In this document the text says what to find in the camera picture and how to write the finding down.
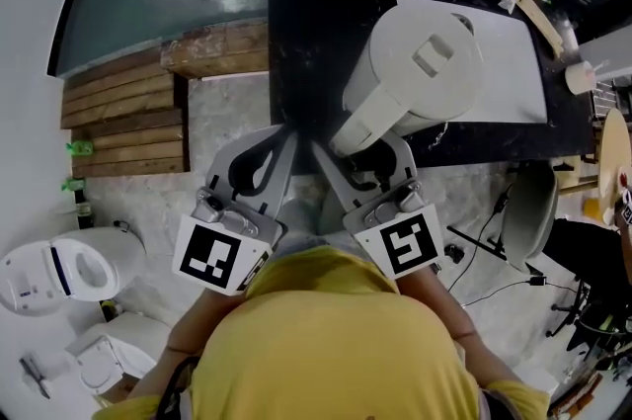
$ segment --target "marble tile floor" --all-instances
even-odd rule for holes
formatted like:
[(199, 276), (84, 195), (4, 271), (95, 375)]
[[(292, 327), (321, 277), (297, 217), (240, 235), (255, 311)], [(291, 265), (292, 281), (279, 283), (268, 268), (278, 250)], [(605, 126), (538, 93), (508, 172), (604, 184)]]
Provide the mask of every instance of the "marble tile floor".
[[(181, 215), (193, 210), (196, 190), (203, 184), (218, 148), (244, 132), (270, 124), (268, 75), (192, 81), (190, 85), (192, 172), (91, 179), (87, 187), (97, 224), (110, 224), (114, 219), (127, 221), (147, 250), (145, 271), (117, 300), (125, 309), (142, 312), (169, 325), (179, 319), (201, 291), (197, 285), (171, 272)], [(478, 164), (420, 170), (424, 199), (436, 205), (445, 244), (455, 243), (465, 250), (460, 264), (453, 264), (447, 257), (440, 263), (439, 277), (447, 286), (470, 262), (474, 247), (445, 227), (451, 224), (476, 237), (499, 194), (513, 180), (506, 174), (507, 167), (506, 164)], [(318, 176), (295, 177), (287, 198), (319, 205), (326, 190), (325, 181)], [(558, 216), (581, 219), (582, 197), (586, 196), (561, 198)], [(502, 217), (497, 215), (483, 233), (483, 240), (498, 237), (501, 223)], [(571, 288), (576, 285), (570, 272), (544, 255), (537, 257), (532, 265), (556, 285)], [(467, 303), (525, 279), (521, 272), (479, 250), (452, 292), (461, 303)], [(550, 339), (544, 334), (555, 328), (564, 316), (551, 311), (550, 305), (570, 304), (573, 298), (571, 292), (550, 286), (518, 285), (466, 309), (483, 339), (508, 365), (529, 363), (561, 381), (580, 351), (565, 351), (574, 329), (566, 327)]]

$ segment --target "black table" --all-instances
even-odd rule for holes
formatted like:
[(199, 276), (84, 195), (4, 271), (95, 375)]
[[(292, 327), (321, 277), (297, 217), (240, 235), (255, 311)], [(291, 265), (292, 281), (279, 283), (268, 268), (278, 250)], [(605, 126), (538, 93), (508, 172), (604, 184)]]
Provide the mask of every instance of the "black table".
[[(456, 3), (499, 14), (498, 0), (458, 0)], [(274, 124), (289, 123), (302, 137), (328, 141), (349, 113), (343, 91), (377, 20), (396, 0), (269, 0), (271, 112)], [(549, 159), (593, 152), (589, 94), (573, 96), (564, 68), (580, 60), (566, 15), (544, 4), (544, 12), (565, 39), (567, 52), (554, 60), (544, 37), (525, 21), (535, 46), (544, 97), (546, 124), (450, 123), (420, 130), (407, 137), (418, 167), (495, 161)], [(380, 158), (379, 145), (354, 157), (358, 169)], [(305, 154), (298, 173), (315, 172)]]

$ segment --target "white marker plate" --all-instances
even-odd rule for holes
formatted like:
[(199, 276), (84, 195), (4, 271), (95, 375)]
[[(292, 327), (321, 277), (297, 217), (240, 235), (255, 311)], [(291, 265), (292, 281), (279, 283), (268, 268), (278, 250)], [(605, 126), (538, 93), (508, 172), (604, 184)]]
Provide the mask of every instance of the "white marker plate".
[(226, 295), (243, 291), (272, 255), (270, 244), (183, 214), (172, 270)]
[(354, 235), (384, 276), (396, 280), (443, 256), (435, 205), (402, 212), (395, 219)]

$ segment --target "toilet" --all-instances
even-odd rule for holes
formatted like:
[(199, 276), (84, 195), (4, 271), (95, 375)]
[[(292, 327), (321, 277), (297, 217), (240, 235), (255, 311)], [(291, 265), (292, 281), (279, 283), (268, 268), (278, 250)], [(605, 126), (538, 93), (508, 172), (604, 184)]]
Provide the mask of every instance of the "toilet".
[(69, 297), (112, 298), (140, 272), (140, 239), (116, 227), (73, 230), (0, 260), (0, 303), (25, 316), (55, 312)]
[(94, 325), (66, 347), (82, 384), (99, 395), (123, 375), (144, 377), (158, 362), (171, 329), (140, 314), (125, 312)]

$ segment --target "white electric kettle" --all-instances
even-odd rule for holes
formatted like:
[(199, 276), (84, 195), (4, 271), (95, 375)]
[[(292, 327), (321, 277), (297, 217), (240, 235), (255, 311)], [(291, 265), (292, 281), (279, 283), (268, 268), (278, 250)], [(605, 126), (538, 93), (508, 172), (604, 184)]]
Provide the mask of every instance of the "white electric kettle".
[(331, 141), (341, 156), (387, 130), (406, 135), (468, 111), (483, 83), (483, 58), (455, 16), (397, 0), (375, 24), (343, 96), (352, 113)]

